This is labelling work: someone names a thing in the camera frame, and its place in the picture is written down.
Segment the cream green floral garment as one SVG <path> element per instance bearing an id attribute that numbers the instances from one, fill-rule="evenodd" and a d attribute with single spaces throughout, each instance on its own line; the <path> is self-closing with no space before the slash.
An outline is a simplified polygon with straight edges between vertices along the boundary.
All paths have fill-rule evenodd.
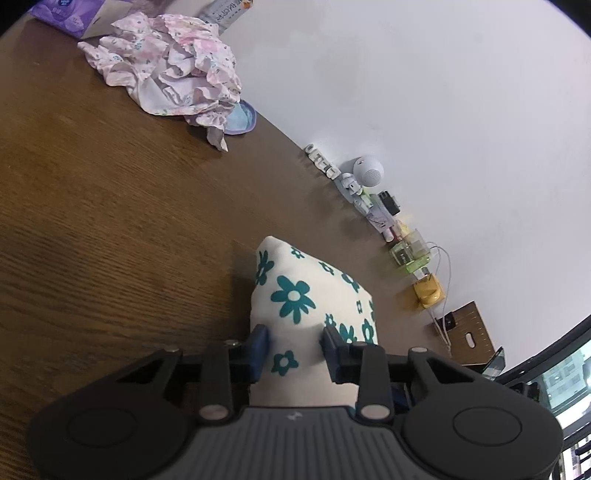
<path id="1" fill-rule="evenodd" d="M 262 377 L 250 388 L 250 404 L 355 404 L 358 387 L 332 383 L 321 346 L 329 325 L 348 343 L 378 341 L 372 295 L 351 275 L 267 236 L 256 250 L 250 325 L 270 332 L 270 353 Z"/>

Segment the yellow mug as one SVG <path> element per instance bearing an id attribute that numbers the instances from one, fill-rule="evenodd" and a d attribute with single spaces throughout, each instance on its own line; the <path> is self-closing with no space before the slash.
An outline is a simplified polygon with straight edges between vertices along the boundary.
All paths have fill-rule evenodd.
<path id="1" fill-rule="evenodd" d="M 432 308 L 446 298 L 438 277 L 431 273 L 413 284 L 419 304 L 424 309 Z"/>

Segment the brown cardboard stand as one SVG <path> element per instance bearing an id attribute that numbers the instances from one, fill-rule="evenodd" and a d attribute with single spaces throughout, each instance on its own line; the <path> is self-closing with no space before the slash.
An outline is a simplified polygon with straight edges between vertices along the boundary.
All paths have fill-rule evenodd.
<path id="1" fill-rule="evenodd" d="M 496 352 L 474 301 L 437 319 L 451 342 L 451 357 L 462 365 L 485 365 Z"/>

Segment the clear glass cup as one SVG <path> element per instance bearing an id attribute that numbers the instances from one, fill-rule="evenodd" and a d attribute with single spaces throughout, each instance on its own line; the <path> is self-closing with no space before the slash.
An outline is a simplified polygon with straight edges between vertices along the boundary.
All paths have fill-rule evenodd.
<path id="1" fill-rule="evenodd" d="M 394 245 L 390 254 L 394 262 L 409 274 L 414 274 L 431 261 L 429 245 L 417 229 L 412 230 Z"/>

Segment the upright phone screen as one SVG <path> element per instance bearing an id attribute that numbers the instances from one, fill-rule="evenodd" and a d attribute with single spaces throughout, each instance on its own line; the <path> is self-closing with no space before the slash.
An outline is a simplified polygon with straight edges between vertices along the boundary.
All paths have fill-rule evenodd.
<path id="1" fill-rule="evenodd" d="M 503 347 L 500 347 L 485 365 L 482 370 L 482 375 L 491 380 L 495 381 L 506 368 L 506 355 Z"/>

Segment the white tin box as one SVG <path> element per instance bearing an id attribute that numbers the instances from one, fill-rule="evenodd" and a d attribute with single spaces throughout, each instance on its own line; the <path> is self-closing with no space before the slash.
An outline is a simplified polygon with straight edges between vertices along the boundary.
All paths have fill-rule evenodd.
<path id="1" fill-rule="evenodd" d="M 394 217 L 388 210 L 383 211 L 383 209 L 377 204 L 370 207 L 370 210 L 366 215 L 366 220 L 380 234 L 394 226 Z"/>

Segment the black charger block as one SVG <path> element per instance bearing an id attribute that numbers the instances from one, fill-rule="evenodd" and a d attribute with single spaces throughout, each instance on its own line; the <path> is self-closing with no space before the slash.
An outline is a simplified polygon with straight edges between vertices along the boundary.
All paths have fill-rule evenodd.
<path id="1" fill-rule="evenodd" d="M 401 209 L 396 198 L 394 198 L 388 191 L 381 191 L 378 194 L 378 197 L 390 215 L 396 216 L 400 213 Z"/>

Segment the white robot figurine speaker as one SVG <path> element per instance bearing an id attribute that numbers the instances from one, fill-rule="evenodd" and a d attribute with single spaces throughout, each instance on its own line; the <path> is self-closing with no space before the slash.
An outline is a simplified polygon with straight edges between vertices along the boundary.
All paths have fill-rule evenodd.
<path id="1" fill-rule="evenodd" d="M 363 193 L 378 192 L 384 175 L 384 166 L 377 157 L 363 155 L 342 164 L 341 175 L 335 179 L 335 186 L 346 201 L 353 203 Z"/>

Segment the computer monitor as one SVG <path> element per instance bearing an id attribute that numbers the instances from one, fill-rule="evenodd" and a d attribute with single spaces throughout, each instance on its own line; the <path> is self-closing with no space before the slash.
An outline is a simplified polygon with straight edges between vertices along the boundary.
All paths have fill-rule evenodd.
<path id="1" fill-rule="evenodd" d="M 590 477 L 590 319 L 496 381 L 546 407 L 559 422 L 563 449 L 552 479 Z"/>

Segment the white power strip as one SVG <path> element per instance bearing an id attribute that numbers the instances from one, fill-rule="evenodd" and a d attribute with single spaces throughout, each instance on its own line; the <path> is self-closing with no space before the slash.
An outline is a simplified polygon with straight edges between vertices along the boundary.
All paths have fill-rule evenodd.
<path id="1" fill-rule="evenodd" d="M 341 170 L 335 166 L 334 163 L 329 161 L 322 152 L 315 147 L 314 144 L 308 144 L 304 147 L 304 153 L 308 156 L 308 159 L 315 165 L 315 168 L 320 170 L 325 177 L 334 181 L 342 174 Z"/>

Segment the light blue cloth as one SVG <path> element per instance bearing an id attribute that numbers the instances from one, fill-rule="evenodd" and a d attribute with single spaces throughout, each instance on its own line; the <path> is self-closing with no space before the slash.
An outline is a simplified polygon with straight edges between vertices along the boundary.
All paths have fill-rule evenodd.
<path id="1" fill-rule="evenodd" d="M 224 133 L 238 136 L 249 133 L 256 127 L 256 109 L 246 101 L 239 102 L 228 115 Z"/>

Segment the pink floral crumpled garment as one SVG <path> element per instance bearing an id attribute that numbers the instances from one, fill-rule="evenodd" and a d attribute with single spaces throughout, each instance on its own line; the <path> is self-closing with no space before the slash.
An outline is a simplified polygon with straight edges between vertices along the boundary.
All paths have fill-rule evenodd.
<path id="1" fill-rule="evenodd" d="M 218 26 L 180 14 L 136 12 L 112 27 L 95 45 L 77 44 L 105 83 L 125 88 L 150 115 L 182 117 L 204 127 L 207 141 L 228 151 L 225 127 L 242 97 L 242 83 Z"/>

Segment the plastic drink bottle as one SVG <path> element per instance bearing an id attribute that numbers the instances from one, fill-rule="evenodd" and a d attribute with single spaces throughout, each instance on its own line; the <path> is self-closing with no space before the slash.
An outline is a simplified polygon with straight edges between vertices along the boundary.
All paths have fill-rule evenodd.
<path id="1" fill-rule="evenodd" d="M 222 34 L 252 6 L 252 0 L 213 0 L 200 10 L 197 17 L 208 24 L 216 25 L 218 33 Z"/>

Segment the purple tissue box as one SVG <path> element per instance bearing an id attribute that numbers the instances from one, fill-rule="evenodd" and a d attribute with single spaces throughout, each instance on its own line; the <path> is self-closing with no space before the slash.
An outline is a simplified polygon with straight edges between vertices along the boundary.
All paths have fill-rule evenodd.
<path id="1" fill-rule="evenodd" d="M 125 17 L 130 9 L 130 1 L 43 0 L 29 13 L 65 34 L 84 40 L 108 35 L 112 23 Z"/>

